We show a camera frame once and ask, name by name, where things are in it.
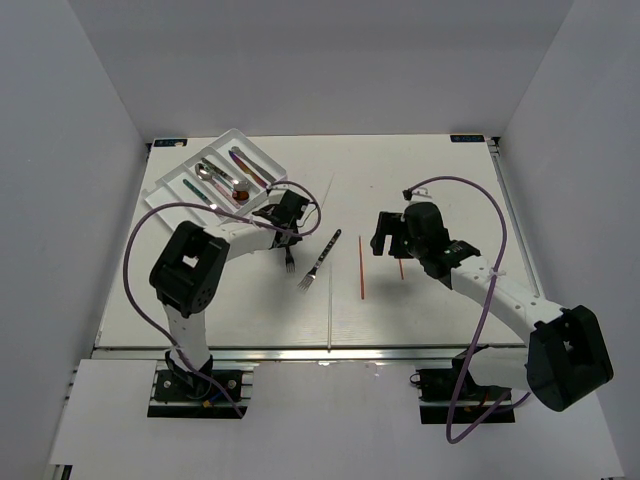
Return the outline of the pink handle fork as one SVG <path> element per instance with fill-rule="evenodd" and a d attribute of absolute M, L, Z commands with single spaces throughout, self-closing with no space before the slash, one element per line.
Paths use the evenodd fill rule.
<path fill-rule="evenodd" d="M 294 273 L 296 270 L 295 260 L 289 246 L 285 247 L 285 268 L 287 273 Z"/>

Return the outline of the iridescent gold spoon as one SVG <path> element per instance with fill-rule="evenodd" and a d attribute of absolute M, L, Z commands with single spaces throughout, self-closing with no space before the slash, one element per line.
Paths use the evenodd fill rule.
<path fill-rule="evenodd" d="M 232 197 L 240 204 L 250 198 L 250 184 L 246 180 L 238 180 L 226 173 L 218 173 L 218 177 L 231 191 Z"/>

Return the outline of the silver spoon dark handle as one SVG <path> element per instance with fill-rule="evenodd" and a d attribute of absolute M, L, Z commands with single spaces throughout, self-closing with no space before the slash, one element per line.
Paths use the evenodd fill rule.
<path fill-rule="evenodd" d="M 225 170 L 223 170 L 222 168 L 216 166 L 215 164 L 213 164 L 211 161 L 207 160 L 206 158 L 202 157 L 201 161 L 199 162 L 201 164 L 203 164 L 207 170 L 209 170 L 212 174 L 214 179 L 221 183 L 222 185 L 226 186 L 224 183 L 222 183 L 218 177 L 218 173 L 226 173 L 228 175 L 230 175 L 229 173 L 227 173 Z"/>

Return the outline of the iridescent rainbow knife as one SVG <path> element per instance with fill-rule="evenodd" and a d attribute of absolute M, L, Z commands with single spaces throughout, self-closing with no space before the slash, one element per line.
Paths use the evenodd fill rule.
<path fill-rule="evenodd" d="M 234 161 L 234 163 L 240 168 L 240 170 L 243 171 L 245 174 L 247 174 L 249 177 L 251 177 L 256 184 L 258 184 L 262 188 L 268 187 L 268 184 L 266 183 L 266 181 L 263 178 L 261 178 L 258 175 L 258 173 L 254 169 L 252 169 L 245 161 L 243 161 L 238 155 L 236 155 L 231 150 L 229 150 L 228 153 L 231 159 Z"/>

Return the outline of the silver ornate butter knife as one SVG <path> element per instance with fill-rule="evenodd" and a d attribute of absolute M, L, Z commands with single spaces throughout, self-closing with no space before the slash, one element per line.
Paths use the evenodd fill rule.
<path fill-rule="evenodd" d="M 239 147 L 233 146 L 230 149 L 230 151 L 233 152 L 239 158 L 241 158 L 245 163 L 247 163 L 248 165 L 252 166 L 254 168 L 254 170 L 257 173 L 261 174 L 264 177 L 264 179 L 266 181 L 268 181 L 269 183 L 273 183 L 273 182 L 276 181 L 276 178 L 270 172 L 268 172 L 265 168 L 260 166 L 254 160 L 250 159 Z"/>

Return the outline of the silver spoon pink handle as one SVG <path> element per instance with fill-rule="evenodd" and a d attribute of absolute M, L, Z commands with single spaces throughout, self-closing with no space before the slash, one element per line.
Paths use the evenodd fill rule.
<path fill-rule="evenodd" d="M 194 170 L 200 180 L 210 183 L 213 188 L 218 193 L 220 193 L 232 206 L 234 206 L 236 209 L 240 208 L 240 204 L 219 182 L 214 179 L 213 174 L 209 170 L 207 170 L 203 164 L 197 163 L 194 167 Z"/>

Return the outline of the green handle fork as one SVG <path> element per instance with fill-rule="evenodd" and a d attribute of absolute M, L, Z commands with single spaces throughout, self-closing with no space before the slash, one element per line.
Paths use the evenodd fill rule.
<path fill-rule="evenodd" d="M 199 190 L 195 185 L 193 185 L 189 180 L 187 180 L 186 178 L 183 178 L 182 183 L 209 208 L 211 208 L 212 210 L 217 209 L 217 205 L 209 197 L 207 197 L 201 190 Z"/>

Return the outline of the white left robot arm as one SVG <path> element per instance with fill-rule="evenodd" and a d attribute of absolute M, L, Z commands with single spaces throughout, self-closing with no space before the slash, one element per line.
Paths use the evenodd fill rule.
<path fill-rule="evenodd" d="M 202 398 L 211 387 L 212 357 L 204 312 L 226 264 L 256 251 L 286 248 L 301 241 L 310 232 L 301 232 L 299 222 L 315 204 L 289 189 L 278 190 L 243 215 L 208 205 L 208 210 L 226 220 L 224 224 L 205 227 L 184 220 L 174 228 L 151 269 L 149 282 L 168 319 L 165 332 L 171 349 L 167 365 L 179 372 L 177 387 L 188 398 Z"/>

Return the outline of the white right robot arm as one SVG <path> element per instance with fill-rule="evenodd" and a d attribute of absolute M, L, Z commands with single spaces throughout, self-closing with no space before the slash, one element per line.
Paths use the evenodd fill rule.
<path fill-rule="evenodd" d="M 376 256 L 417 260 L 430 278 L 488 308 L 524 343 L 522 350 L 478 345 L 458 354 L 451 384 L 459 396 L 472 399 L 486 387 L 518 389 L 561 412 L 612 380 L 590 309 L 563 307 L 498 273 L 476 247 L 450 237 L 435 204 L 380 213 L 370 245 Z"/>

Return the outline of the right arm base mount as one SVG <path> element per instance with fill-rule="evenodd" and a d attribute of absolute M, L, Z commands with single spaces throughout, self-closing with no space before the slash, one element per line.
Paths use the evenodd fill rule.
<path fill-rule="evenodd" d="M 418 391 L 420 421 L 422 425 L 445 425 L 454 388 L 462 366 L 463 355 L 444 364 L 417 367 L 409 377 L 410 385 Z M 479 386 L 469 373 L 458 396 L 453 414 L 453 425 L 470 425 L 481 417 L 507 389 L 497 386 Z"/>

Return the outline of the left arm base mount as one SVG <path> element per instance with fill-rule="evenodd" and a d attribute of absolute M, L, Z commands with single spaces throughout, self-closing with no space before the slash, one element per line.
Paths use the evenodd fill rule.
<path fill-rule="evenodd" d="M 217 384 L 189 370 L 174 372 L 169 366 L 158 366 L 150 390 L 147 417 L 239 420 L 249 405 L 250 372 L 214 368 L 209 360 L 203 373 Z"/>

